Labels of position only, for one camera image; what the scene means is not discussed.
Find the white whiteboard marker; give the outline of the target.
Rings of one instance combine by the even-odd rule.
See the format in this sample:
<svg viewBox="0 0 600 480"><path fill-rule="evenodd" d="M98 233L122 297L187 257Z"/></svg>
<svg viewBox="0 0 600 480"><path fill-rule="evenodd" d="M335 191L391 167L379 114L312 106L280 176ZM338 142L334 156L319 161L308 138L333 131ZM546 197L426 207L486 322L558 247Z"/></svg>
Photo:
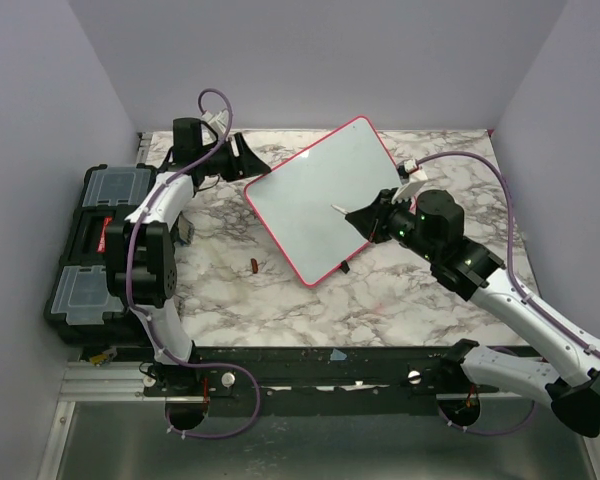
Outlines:
<svg viewBox="0 0 600 480"><path fill-rule="evenodd" d="M335 205L335 204L331 204L331 207L334 210L336 210L337 212L341 213L342 215L346 216L347 214L349 214L349 211L346 210L345 208L341 207L341 206L338 206L338 205Z"/></svg>

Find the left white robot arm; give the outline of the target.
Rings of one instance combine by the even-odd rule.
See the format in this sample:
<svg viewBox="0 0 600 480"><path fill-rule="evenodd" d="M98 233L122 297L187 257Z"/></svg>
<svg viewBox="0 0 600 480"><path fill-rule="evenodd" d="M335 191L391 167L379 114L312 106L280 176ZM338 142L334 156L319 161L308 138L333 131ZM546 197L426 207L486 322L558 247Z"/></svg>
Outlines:
<svg viewBox="0 0 600 480"><path fill-rule="evenodd" d="M194 342L184 331L175 304L175 240L184 207L209 177L226 182L271 172L242 134L230 134L229 112L173 121L173 145L155 168L155 179L141 203L105 228L105 270L109 293L139 319L156 361L172 366L167 382L181 395L194 393L202 380L192 364Z"/></svg>

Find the pink framed whiteboard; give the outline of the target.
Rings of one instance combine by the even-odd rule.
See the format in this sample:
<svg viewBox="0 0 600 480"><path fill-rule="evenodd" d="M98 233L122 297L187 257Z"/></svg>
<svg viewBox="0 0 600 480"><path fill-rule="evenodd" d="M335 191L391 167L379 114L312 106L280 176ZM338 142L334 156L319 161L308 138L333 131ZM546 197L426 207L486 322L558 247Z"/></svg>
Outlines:
<svg viewBox="0 0 600 480"><path fill-rule="evenodd" d="M339 212L401 185L388 149L358 116L256 178L244 195L303 285L314 287L368 242Z"/></svg>

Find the red marker cap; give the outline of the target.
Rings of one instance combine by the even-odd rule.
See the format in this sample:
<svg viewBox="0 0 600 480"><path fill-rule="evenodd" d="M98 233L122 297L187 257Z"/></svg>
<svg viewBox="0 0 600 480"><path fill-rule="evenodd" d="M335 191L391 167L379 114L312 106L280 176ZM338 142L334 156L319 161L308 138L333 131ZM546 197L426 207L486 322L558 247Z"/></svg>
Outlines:
<svg viewBox="0 0 600 480"><path fill-rule="evenodd" d="M259 264L255 258L250 259L251 270L253 274L257 274L259 271Z"/></svg>

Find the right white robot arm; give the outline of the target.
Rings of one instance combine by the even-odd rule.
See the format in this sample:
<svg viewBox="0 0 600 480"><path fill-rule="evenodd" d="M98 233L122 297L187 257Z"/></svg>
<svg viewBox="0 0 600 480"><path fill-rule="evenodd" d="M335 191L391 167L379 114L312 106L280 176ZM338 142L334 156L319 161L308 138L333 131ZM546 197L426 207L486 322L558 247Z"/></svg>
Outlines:
<svg viewBox="0 0 600 480"><path fill-rule="evenodd" d="M486 385L551 409L584 437L600 434L600 339L569 321L523 286L504 261L464 234L464 211L443 190L428 190L415 202L382 190L374 201L345 214L366 240L398 242L430 265L436 281L489 312L543 357L533 362L505 355L475 341L454 345L440 367L449 390Z"/></svg>

